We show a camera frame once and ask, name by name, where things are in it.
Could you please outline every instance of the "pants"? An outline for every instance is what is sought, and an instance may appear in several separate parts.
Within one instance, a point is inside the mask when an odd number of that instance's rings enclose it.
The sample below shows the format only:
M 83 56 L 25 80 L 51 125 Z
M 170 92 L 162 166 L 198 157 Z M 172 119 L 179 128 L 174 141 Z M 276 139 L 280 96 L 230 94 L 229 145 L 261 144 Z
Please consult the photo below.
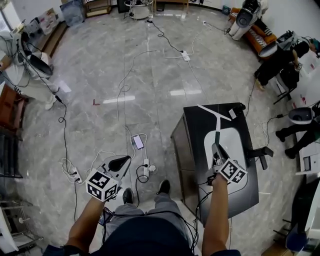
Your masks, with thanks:
M 301 149 L 305 148 L 310 143 L 315 142 L 317 140 L 315 136 L 315 131 L 319 130 L 320 125 L 316 121 L 312 121 L 310 124 L 295 124 L 288 128 L 283 128 L 280 131 L 280 135 L 283 138 L 285 138 L 291 134 L 306 131 L 303 137 L 292 148 L 289 149 L 293 154 L 296 155 L 299 153 Z
M 294 55 L 290 50 L 278 49 L 259 67 L 255 76 L 262 86 L 266 86 L 271 78 L 279 74 L 292 61 L 294 61 Z
M 43 80 L 52 91 L 57 90 L 57 87 L 54 84 L 52 84 L 45 78 L 43 78 Z M 40 78 L 35 80 L 34 77 L 30 77 L 30 75 L 26 71 L 24 71 L 17 88 L 21 90 L 25 95 L 48 104 L 53 100 L 54 96 L 46 86 L 46 84 Z
M 181 212 L 176 202 L 174 202 L 166 193 L 158 194 L 155 197 L 154 202 L 155 202 L 154 209 L 151 209 L 150 211 L 148 211 L 148 214 L 151 214 L 151 213 L 157 213 L 157 214 L 147 215 L 144 218 L 161 218 L 169 221 L 180 231 L 183 237 L 190 244 L 190 239 L 188 236 L 188 230 L 187 230 L 186 224 L 181 218 L 176 216 L 174 213 L 171 213 L 171 212 L 175 212 L 181 215 Z M 115 213 L 119 215 L 143 215 L 144 214 L 144 212 L 141 209 L 138 209 L 132 203 L 126 203 L 124 205 L 119 206 L 115 210 Z M 113 217 L 111 222 L 106 224 L 105 237 L 106 238 L 109 237 L 111 233 L 115 231 L 124 222 L 136 217 L 137 216 Z

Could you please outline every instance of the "smartphone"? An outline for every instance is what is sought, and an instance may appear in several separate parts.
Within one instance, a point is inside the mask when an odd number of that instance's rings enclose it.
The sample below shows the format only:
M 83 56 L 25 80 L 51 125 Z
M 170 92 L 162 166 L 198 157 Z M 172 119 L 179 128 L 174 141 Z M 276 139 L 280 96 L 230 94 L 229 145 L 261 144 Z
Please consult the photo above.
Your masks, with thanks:
M 138 150 L 142 149 L 144 147 L 144 144 L 142 143 L 142 140 L 140 138 L 140 135 L 134 136 L 133 137 L 134 143 L 136 145 L 136 148 Z

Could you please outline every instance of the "black shoe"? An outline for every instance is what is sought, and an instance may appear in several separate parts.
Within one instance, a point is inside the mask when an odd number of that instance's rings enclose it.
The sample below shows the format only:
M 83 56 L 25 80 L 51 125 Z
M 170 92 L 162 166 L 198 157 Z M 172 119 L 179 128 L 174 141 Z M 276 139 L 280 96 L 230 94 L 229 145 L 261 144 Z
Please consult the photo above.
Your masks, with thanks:
M 170 192 L 170 182 L 169 180 L 165 179 L 160 183 L 159 191 L 156 194 L 157 195 L 159 195 L 160 193 L 169 194 L 169 192 Z
M 126 188 L 122 195 L 122 200 L 124 204 L 134 203 L 134 193 L 130 187 Z
M 296 154 L 292 152 L 292 150 L 289 148 L 289 149 L 286 149 L 284 151 L 285 155 L 290 158 L 290 159 L 295 159 L 296 158 Z
M 277 136 L 281 142 L 286 141 L 286 138 L 281 136 L 281 131 L 279 130 L 275 132 L 275 136 Z

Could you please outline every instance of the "shoe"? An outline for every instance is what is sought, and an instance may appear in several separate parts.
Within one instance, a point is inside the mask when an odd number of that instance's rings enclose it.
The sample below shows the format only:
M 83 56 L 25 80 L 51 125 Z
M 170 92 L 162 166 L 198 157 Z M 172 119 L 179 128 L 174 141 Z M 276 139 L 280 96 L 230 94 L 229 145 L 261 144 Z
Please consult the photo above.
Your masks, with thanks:
M 279 130 L 275 132 L 275 136 L 277 136 L 281 142 L 286 141 L 286 138 L 281 136 L 281 131 Z
M 292 150 L 289 148 L 289 149 L 286 149 L 284 151 L 285 155 L 290 158 L 290 159 L 295 159 L 296 158 L 296 154 L 292 152 Z
M 160 183 L 159 191 L 156 194 L 157 195 L 159 195 L 160 193 L 169 194 L 169 192 L 170 192 L 170 182 L 169 180 L 165 179 Z
M 44 106 L 45 110 L 50 110 L 56 101 L 57 101 L 57 98 L 54 95 L 52 95 L 51 101 L 49 103 L 45 104 L 45 106 Z
M 260 72 L 257 70 L 256 72 L 254 72 L 254 74 L 253 74 L 253 75 L 254 75 L 254 78 L 255 78 L 255 79 L 257 79 L 257 78 L 258 78 L 258 76 L 260 75 Z
M 266 90 L 266 89 L 261 85 L 259 79 L 256 79 L 256 80 L 255 80 L 255 85 L 256 85 L 256 87 L 257 87 L 260 91 L 262 91 L 262 92 L 264 92 L 264 91 Z
M 122 195 L 122 200 L 124 204 L 134 203 L 134 193 L 130 187 L 126 188 Z

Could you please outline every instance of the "gray pants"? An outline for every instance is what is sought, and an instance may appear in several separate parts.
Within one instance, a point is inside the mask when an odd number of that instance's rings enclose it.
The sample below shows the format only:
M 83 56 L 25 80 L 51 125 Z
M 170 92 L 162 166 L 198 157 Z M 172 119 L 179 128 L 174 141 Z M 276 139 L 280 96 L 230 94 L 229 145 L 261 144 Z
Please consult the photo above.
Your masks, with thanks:
M 49 82 L 47 79 L 43 78 L 43 80 L 46 82 L 46 84 L 50 87 L 51 90 L 57 90 L 57 87 L 53 85 L 51 82 Z M 17 87 L 25 95 L 46 104 L 50 103 L 54 97 L 52 92 L 41 79 L 35 80 L 33 77 L 30 77 L 30 75 L 26 71 L 24 71 L 23 76 Z
M 168 222 L 171 222 L 183 235 L 183 237 L 188 241 L 190 244 L 190 239 L 188 236 L 188 230 L 186 227 L 186 224 L 184 221 L 176 216 L 174 213 L 175 212 L 179 215 L 181 215 L 181 212 L 179 210 L 178 205 L 176 202 L 174 202 L 168 194 L 166 193 L 160 193 L 158 194 L 155 199 L 155 206 L 154 209 L 151 209 L 148 211 L 147 214 L 152 215 L 147 215 L 144 218 L 161 218 L 165 219 Z M 144 212 L 141 209 L 138 209 L 135 205 L 132 203 L 126 203 L 124 205 L 119 206 L 117 209 L 115 209 L 115 214 L 119 215 L 143 215 Z M 113 231 L 115 231 L 122 223 L 126 222 L 127 220 L 130 220 L 132 218 L 136 218 L 137 216 L 122 216 L 122 217 L 113 217 L 111 222 L 106 224 L 106 235 L 105 237 L 107 238 L 108 236 L 111 235 Z

